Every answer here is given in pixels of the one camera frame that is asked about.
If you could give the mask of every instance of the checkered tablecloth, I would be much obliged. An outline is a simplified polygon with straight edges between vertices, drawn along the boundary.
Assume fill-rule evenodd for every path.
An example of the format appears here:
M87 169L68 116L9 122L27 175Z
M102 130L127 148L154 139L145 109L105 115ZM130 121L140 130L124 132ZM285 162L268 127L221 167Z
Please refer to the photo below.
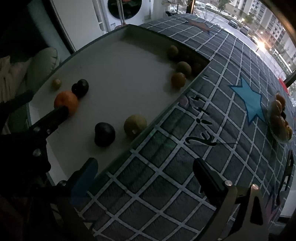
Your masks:
M184 17L204 22L184 14L142 27L194 48L211 62L145 139L95 179L76 206L97 240L194 240L215 210L200 193L192 172L195 158L202 157L235 185L256 183L267 202L270 194L278 191L288 151L295 151L294 141L278 144L258 117L249 124L245 103L230 88L240 86L241 78L246 80L261 94L265 115L272 95L280 91L287 99L287 120L294 126L294 108L272 71L247 45L218 25L206 22L215 31L208 34L184 24ZM186 141L188 137L201 138L201 133L213 137L209 143L217 144ZM289 188L281 192L281 207L273 220L288 192ZM230 230L237 210L221 238Z

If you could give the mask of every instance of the metal bolt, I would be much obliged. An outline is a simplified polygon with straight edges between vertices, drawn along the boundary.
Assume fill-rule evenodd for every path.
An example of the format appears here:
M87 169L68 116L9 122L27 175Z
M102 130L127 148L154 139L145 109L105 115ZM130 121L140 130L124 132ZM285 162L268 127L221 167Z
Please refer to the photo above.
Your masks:
M38 148L36 150L33 151L33 156L34 157L39 157L41 156L41 150Z
M256 184L252 184L252 188L255 189L255 190L259 189L259 187Z
M34 132L38 133L40 131L40 127L36 126L34 129L33 129Z
M65 186L67 184L67 181L66 180L61 180L59 181L59 183L57 184L57 186Z
M232 186L232 181L230 181L230 180L225 180L225 181L224 181L224 184L225 184L226 186L230 187L230 186Z

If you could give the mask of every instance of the white tray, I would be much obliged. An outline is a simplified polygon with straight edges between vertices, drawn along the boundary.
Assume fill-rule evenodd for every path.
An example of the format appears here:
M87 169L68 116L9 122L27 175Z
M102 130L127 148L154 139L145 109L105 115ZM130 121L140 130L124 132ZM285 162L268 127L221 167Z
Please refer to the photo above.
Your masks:
M49 77L29 103L31 124L53 110L59 92L71 90L79 79L89 83L89 91L80 100L75 115L47 138L52 165L49 174L55 184L67 180L89 157L96 158L99 173L103 171L131 144L123 130L127 117L140 113L149 125L178 99L191 81L186 80L180 91L171 88L175 64L167 59L166 50L172 44L182 45L164 35L127 25L85 46ZM186 46L182 48L203 58ZM62 80L58 91L51 89L55 78ZM115 141L107 148L94 143L98 122L115 128Z

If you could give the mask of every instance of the plastic bag of fruit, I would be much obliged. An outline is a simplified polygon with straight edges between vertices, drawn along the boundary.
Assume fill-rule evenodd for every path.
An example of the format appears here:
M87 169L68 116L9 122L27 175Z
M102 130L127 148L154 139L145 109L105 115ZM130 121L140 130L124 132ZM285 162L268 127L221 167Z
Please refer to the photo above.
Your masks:
M293 130L286 120L285 114L286 100L277 93L268 105L268 123L273 137L279 143L287 143L293 137Z

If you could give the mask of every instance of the washing machine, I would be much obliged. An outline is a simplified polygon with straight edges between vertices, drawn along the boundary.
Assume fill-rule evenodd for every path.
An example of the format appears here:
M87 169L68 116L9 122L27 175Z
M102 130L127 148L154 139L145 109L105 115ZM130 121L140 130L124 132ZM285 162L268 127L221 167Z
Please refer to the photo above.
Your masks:
M126 24L141 25L151 18L153 0L122 0ZM109 31L120 25L116 0L100 0L105 23Z

